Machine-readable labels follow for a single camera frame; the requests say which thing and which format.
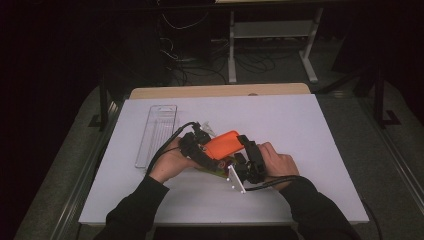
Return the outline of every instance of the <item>right hand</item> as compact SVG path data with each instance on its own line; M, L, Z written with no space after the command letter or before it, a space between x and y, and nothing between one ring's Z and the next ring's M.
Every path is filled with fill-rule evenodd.
M266 142L258 144L259 150L261 151L262 157L265 162L266 171L269 177L265 181L275 180L273 177L282 177L289 175L299 176L299 170L290 155L278 154L271 143ZM274 185L273 188L281 190L287 187L290 182L284 182Z

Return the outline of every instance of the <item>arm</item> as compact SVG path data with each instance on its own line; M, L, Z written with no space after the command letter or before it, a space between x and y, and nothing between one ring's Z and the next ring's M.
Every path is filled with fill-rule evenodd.
M105 228L95 237L100 239L144 239L150 231L160 203L168 192L163 183L184 169L198 165L185 158L178 147L179 138L169 144L166 153L156 162L152 172L137 189L119 202L106 217Z
M258 146L269 176L299 175L290 155L277 154L270 143ZM360 239L337 205L319 193L309 180L275 185L290 205L298 231L305 239Z

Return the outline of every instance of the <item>left hand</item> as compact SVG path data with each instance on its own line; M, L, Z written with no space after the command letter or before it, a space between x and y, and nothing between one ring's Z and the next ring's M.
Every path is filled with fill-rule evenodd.
M184 157L180 149L178 147L178 142L180 141L180 138L177 137L172 141L164 151L167 151L169 149L169 152L164 153L162 156L159 157L157 160L155 166L153 167L152 171L150 172L150 177L155 179L156 181L160 183L164 183L168 181L169 179L176 177L178 174L180 174L184 169L190 168L190 167L196 167L200 168L200 166L191 160L190 158Z

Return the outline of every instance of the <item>black jacket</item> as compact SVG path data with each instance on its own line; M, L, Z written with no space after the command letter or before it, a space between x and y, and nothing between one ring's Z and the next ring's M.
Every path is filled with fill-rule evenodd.
M169 191L147 176L106 217L106 227L95 239L145 239L156 211ZM307 239L360 239L333 201L319 193L309 181L293 181L280 191L290 204L298 232Z

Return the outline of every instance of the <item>wire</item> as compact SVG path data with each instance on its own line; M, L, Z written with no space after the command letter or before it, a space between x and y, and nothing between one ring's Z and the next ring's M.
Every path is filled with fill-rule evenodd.
M206 68L205 67L206 65L204 64L202 66L184 67L183 71L185 73L188 73L188 74L191 74L191 75L195 75L195 76L210 76L210 75L216 74L216 75L218 75L218 76L221 77L221 79L223 80L224 84L227 84L227 79L225 78L224 75L221 74L221 71L225 67L225 65L226 65L226 61L225 61L225 58L224 58L224 61L222 61L222 64L219 66L219 68L217 70L212 69L212 68ZM201 73L190 72L190 71L187 71L185 69L193 69L193 70L198 69L198 70L202 70L202 71L207 71L209 73L201 74Z
M171 69L171 74L173 79L175 79L175 81L177 81L178 86L183 86L184 85L184 79L181 79L179 76L177 76L177 74L175 74L175 71L172 71L173 69Z
M181 74L182 74L182 77L178 77L173 71L173 76L175 77L175 80L177 80L178 85L186 86L187 83L191 84L191 82L188 80L188 76L187 76L186 71L184 71L184 69L180 65L177 64L177 66L175 66L174 70L177 70L177 71L181 72Z
M200 19L200 20L198 20L197 22L195 22L195 23L192 23L192 24L190 24L190 25L187 25L187 26L183 26L183 27L176 27L176 26L174 26L174 25L172 25L169 21L168 21L168 19L165 17L165 14L162 14L162 18L163 18L163 20L165 20L165 22L170 26L170 27L172 27L173 29L177 29L177 30L183 30L183 29L187 29L187 28L191 28L191 27L194 27L194 26L196 26L196 25L199 25L200 23L202 23L207 17L208 17L208 15L209 15L209 13L207 12L207 13L205 13L205 15Z
M168 57L170 57L170 58L172 58L172 59L174 59L174 60L178 60L178 56L177 55L174 55L174 54L172 54L172 53L169 53L169 52L167 52L167 51L165 51L165 50L159 50L160 52L162 52L162 53L164 53L164 54L166 54Z
M364 199L361 199L361 202L364 205L364 207L367 209L367 211L370 213L372 220L374 220L375 226L377 227L378 239L383 240L383 233L381 231L380 223L375 217L374 212L372 211L371 207L365 202Z
M171 44L171 49L169 49L169 50L170 51L174 50L174 43L172 42L171 39L166 38L166 37L161 37L160 40L167 40Z
M295 181L295 180L303 180L303 181L309 182L308 179L306 179L302 176L297 176L297 175L281 176L281 177L275 177L275 178L277 178L277 179L270 181L270 182L266 182L266 183L264 183L264 184L262 184L261 186L258 186L258 187L246 188L245 190L246 191L256 191L256 190L272 187L274 185L277 185L277 184L280 184L280 183L283 183L283 182L291 182L291 181Z
M174 147L174 148L171 148L171 149L165 150L165 151L163 151L163 152L160 154L160 156L162 156L163 154L165 154L165 153L167 153L167 152L170 152L170 151L172 151L172 150L179 149L179 148L180 148L180 147Z
M217 47L216 49L214 49L211 53L211 55L215 55L221 51L224 51L226 49L228 49L230 47L230 41L228 39L219 39L217 41L212 41L212 42L224 42L224 44L220 47Z
M152 172L153 167L155 166L157 160L159 159L159 157L163 154L164 149L175 139L177 138L177 136L184 130L184 128L186 128L187 126L194 126L196 123L195 122L189 122L184 124L183 126L179 127L177 129L177 131L175 131L171 137L166 140L166 142L157 150L157 152L155 153L155 155L153 156L152 160L150 161L149 167L146 170L146 176L148 176L150 174L150 172Z
M212 63L212 65L215 65L215 64L217 64L216 63L217 60L224 59L222 61L222 63L220 64L220 67L216 70L216 71L221 71L227 63L226 57L227 57L226 55L219 55L219 56L212 58L210 60L210 62L199 61L202 64L198 64L198 65L190 65L191 63L186 63L183 67L186 68L186 69L207 68L207 67L211 66L211 63Z
M81 228L82 228L82 223L78 223L78 229L77 229L77 234L75 236L75 240L79 239L80 233L81 233Z
M296 47L296 49L291 50L288 54L282 55L282 56L275 56L275 53L269 54L269 53L264 53L264 54L249 54L249 50L244 48L244 47L239 47L238 49L242 51L241 54L238 54L238 56L234 56L234 59L236 60L236 63L243 68L244 70L251 72L251 73L256 73L256 74L260 74L260 73L265 73L267 71L271 71L273 69L276 68L276 63L274 60L280 60L280 59L285 59L288 57L291 57L293 55L295 55L296 53L298 53L298 51L300 49L303 49L304 45L301 47ZM256 51L260 51L260 52L264 52L264 51L271 51L271 52L276 52L278 50L280 50L281 47L277 46L275 48L269 49L269 48L262 48L257 46L255 49L253 49L255 52Z

